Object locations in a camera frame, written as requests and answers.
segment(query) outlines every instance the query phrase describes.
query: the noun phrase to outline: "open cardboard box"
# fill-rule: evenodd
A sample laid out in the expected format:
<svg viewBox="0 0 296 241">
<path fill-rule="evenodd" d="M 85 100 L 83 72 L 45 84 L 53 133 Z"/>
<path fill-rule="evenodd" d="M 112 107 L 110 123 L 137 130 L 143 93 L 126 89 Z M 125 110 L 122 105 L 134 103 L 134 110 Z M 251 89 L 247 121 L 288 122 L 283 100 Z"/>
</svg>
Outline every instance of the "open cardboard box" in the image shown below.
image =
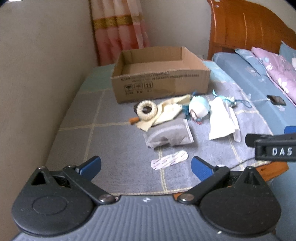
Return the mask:
<svg viewBox="0 0 296 241">
<path fill-rule="evenodd" d="M 205 94 L 210 70 L 185 47 L 148 47 L 122 51 L 112 73 L 118 103 Z"/>
</svg>

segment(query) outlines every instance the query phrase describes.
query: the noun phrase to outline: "pink curtain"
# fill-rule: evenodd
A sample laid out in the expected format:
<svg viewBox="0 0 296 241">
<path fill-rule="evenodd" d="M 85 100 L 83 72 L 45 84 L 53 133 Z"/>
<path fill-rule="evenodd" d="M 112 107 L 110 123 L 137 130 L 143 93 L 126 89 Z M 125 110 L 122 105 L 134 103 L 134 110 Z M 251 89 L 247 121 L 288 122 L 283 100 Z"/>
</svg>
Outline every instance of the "pink curtain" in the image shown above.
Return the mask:
<svg viewBox="0 0 296 241">
<path fill-rule="evenodd" d="M 122 50 L 149 46 L 139 0 L 91 0 L 101 65 L 116 62 Z"/>
</svg>

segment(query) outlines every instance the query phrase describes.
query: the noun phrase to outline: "metal bolt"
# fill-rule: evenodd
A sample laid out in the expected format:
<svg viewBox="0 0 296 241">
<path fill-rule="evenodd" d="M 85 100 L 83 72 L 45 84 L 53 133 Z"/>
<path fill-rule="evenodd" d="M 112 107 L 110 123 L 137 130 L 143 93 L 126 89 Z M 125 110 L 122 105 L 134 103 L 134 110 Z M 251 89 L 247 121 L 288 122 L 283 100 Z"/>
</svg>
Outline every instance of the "metal bolt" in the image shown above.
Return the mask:
<svg viewBox="0 0 296 241">
<path fill-rule="evenodd" d="M 183 202 L 190 202 L 194 199 L 194 196 L 190 193 L 183 193 L 183 194 L 181 194 L 180 199 Z"/>
<path fill-rule="evenodd" d="M 99 200 L 101 202 L 111 203 L 111 202 L 115 202 L 115 197 L 111 194 L 103 194 L 99 197 Z"/>
</svg>

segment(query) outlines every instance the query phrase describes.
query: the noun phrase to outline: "smartphone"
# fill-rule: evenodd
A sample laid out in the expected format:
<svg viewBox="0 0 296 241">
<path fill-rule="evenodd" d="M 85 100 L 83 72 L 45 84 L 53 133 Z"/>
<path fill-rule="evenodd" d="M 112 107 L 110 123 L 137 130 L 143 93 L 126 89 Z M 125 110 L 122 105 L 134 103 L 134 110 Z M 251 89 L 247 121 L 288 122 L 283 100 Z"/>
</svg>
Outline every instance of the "smartphone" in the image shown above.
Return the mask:
<svg viewBox="0 0 296 241">
<path fill-rule="evenodd" d="M 267 95 L 266 97 L 270 99 L 271 103 L 273 103 L 274 105 L 287 105 L 280 96 Z"/>
</svg>

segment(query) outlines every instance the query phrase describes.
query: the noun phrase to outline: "pink floral pillow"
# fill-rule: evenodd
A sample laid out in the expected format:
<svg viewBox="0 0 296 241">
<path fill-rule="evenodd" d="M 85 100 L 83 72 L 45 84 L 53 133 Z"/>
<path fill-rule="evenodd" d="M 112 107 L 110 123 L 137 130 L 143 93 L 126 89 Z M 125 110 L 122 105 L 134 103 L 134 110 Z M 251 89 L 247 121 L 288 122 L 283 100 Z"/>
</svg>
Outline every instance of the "pink floral pillow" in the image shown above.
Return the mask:
<svg viewBox="0 0 296 241">
<path fill-rule="evenodd" d="M 296 70 L 284 57 L 260 48 L 252 52 L 263 63 L 268 74 L 296 104 Z"/>
</svg>

